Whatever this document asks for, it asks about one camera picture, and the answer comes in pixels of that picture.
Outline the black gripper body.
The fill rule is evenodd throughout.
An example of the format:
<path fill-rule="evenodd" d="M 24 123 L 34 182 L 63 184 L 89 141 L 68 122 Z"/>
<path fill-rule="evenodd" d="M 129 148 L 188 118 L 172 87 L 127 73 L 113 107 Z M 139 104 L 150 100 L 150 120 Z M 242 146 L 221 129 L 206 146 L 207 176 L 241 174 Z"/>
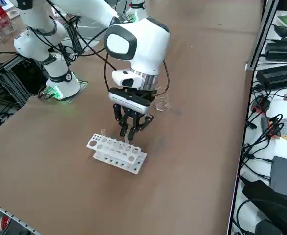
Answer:
<path fill-rule="evenodd" d="M 156 90 L 144 91 L 135 88 L 110 88 L 110 100 L 134 111 L 134 114 L 148 114 Z"/>

